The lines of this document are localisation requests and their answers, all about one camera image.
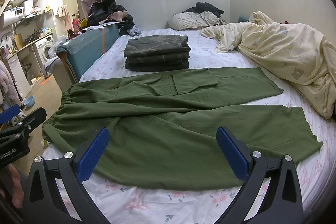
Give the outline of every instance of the human hand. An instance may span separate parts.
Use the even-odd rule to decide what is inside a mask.
[[[13,184],[12,203],[16,208],[22,208],[25,193],[22,190],[20,175],[12,164],[8,165],[8,171]],[[2,189],[0,189],[0,193],[5,198],[5,193]]]

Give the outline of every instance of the folded clothes stack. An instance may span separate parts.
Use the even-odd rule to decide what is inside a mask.
[[[191,48],[186,35],[152,35],[129,39],[125,68],[132,71],[169,71],[189,68]]]

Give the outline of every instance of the clear plastic bag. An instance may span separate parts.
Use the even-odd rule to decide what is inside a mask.
[[[50,56],[50,58],[54,58],[56,56],[58,45],[63,45],[66,41],[67,41],[67,38],[65,36],[61,35],[59,37],[57,42],[54,45],[52,45],[50,49],[48,50],[48,55]]]

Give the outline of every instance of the silver bolt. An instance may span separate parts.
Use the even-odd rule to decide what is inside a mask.
[[[292,157],[290,155],[285,155],[285,160],[286,161],[291,161],[292,160]]]
[[[41,156],[37,156],[35,159],[34,159],[34,162],[40,162],[42,160],[42,157]]]
[[[255,157],[255,158],[260,158],[261,157],[261,153],[259,151],[254,151],[252,153],[252,155]]]
[[[72,153],[72,152],[66,152],[66,153],[64,154],[64,158],[66,158],[66,159],[72,158],[72,156],[73,156],[73,153]]]

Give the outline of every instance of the kitchen counter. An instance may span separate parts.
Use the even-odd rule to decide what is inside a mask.
[[[53,32],[47,33],[47,34],[45,34],[45,35],[39,37],[38,39],[35,39],[34,41],[32,41],[32,42],[30,42],[29,44],[27,44],[27,45],[25,45],[24,47],[22,47],[21,49],[15,51],[15,52],[12,52],[12,53],[11,53],[10,55],[8,55],[3,61],[8,60],[8,59],[11,58],[13,55],[18,54],[20,51],[22,51],[22,50],[25,49],[26,47],[28,47],[28,46],[30,46],[30,45],[36,43],[37,41],[39,41],[39,40],[41,40],[41,39],[43,39],[43,38],[45,38],[45,37],[48,37],[48,36],[51,35],[51,34],[53,34]]]

